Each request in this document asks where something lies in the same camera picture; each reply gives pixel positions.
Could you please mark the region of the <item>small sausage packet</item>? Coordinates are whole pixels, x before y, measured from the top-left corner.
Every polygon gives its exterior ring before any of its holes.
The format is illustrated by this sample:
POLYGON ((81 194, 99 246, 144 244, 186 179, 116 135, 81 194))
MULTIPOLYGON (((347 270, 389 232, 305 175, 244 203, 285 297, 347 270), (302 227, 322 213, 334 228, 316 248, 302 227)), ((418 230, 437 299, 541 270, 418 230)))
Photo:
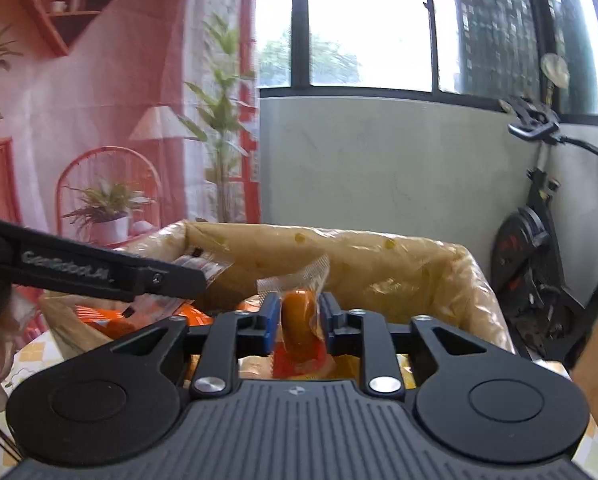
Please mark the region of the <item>small sausage packet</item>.
POLYGON ((268 294, 281 298, 282 342, 296 356, 311 342, 322 341, 317 327, 317 298, 330 268, 328 256, 320 256, 295 273, 263 278, 257 283, 261 299, 268 294))

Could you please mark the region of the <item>small clear snack packet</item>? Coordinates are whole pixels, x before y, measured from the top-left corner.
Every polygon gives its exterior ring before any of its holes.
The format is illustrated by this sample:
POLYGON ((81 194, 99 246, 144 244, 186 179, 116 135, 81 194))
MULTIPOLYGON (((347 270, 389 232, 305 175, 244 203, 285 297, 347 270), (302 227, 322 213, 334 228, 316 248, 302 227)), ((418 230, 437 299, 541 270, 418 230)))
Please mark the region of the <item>small clear snack packet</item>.
POLYGON ((170 263, 170 269, 150 294, 139 296, 121 315, 133 326, 142 327, 175 315, 185 301, 192 302, 230 266, 225 255, 195 247, 170 263))

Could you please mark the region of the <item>orange chip bag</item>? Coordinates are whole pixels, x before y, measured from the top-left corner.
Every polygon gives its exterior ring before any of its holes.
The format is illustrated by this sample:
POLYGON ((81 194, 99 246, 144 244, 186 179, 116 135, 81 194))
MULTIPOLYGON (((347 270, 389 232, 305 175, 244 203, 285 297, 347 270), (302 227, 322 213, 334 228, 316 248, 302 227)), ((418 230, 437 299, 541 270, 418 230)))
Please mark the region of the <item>orange chip bag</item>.
MULTIPOLYGON (((82 323, 110 339, 119 339, 151 324, 151 321, 132 321, 131 318, 126 318, 120 311, 115 310, 77 306, 75 312, 82 323)), ((210 316, 198 311, 192 304, 182 304, 174 312, 174 315, 186 318, 189 326, 204 326, 213 323, 210 316)))

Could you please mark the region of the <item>orange noodle packet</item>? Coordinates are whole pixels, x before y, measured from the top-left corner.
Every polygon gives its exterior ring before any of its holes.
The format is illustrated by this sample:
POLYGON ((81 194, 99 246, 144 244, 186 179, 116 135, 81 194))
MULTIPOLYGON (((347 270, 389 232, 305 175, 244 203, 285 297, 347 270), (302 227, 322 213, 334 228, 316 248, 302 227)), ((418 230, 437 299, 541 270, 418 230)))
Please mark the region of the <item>orange noodle packet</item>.
POLYGON ((282 341, 275 344, 272 356, 274 379, 319 380, 328 375, 332 366, 333 360, 320 339, 303 348, 299 356, 287 350, 282 341))

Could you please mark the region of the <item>cardboard box with plastic liner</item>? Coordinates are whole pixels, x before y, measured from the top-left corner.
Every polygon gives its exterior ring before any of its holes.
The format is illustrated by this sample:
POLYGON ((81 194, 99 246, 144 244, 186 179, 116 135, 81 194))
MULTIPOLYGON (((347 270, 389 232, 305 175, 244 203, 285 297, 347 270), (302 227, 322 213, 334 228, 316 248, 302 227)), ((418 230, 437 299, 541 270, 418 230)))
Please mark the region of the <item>cardboard box with plastic liner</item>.
POLYGON ((427 314, 514 349, 494 292, 460 245, 366 231, 182 220, 122 249, 172 262, 195 248, 232 263, 196 300, 205 312, 231 311, 256 295, 258 281, 293 274, 326 256, 331 267, 324 288, 343 309, 375 311, 390 323, 427 314))

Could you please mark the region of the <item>black exercise bike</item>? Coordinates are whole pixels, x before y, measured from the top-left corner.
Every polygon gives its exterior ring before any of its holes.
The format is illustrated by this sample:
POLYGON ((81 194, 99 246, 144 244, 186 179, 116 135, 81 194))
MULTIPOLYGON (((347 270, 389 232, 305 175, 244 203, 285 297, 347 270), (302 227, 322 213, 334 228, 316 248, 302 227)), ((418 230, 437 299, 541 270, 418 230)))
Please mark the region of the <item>black exercise bike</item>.
POLYGON ((552 109, 556 89, 568 89, 567 61, 554 52, 541 57, 547 79, 545 98, 511 96, 500 107, 517 120, 507 125, 516 138, 538 144, 538 157, 527 171, 530 188, 524 204, 498 228, 490 257, 490 286, 512 336, 526 359, 536 356, 573 370, 590 340, 598 319, 598 285, 581 304, 564 279, 564 267, 550 203, 560 183, 549 177, 550 151, 557 145, 582 148, 598 157, 598 146, 560 132, 560 118, 552 109))

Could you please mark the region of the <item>pink printed backdrop cloth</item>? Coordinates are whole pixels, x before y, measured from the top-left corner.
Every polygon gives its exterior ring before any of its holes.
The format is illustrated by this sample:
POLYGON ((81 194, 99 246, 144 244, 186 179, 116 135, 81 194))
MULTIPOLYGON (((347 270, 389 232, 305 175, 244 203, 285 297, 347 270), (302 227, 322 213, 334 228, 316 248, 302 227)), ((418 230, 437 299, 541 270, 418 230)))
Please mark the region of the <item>pink printed backdrop cloth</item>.
POLYGON ((117 248, 261 217, 256 0, 0 0, 0 220, 117 248))

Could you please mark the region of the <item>black framed window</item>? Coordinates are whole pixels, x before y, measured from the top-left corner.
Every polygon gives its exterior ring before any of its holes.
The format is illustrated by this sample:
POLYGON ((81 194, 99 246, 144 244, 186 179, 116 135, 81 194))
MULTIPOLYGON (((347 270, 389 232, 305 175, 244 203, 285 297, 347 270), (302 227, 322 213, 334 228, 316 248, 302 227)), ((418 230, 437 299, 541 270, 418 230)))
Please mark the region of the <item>black framed window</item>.
POLYGON ((257 0, 256 39, 264 96, 524 95, 598 125, 598 0, 257 0))

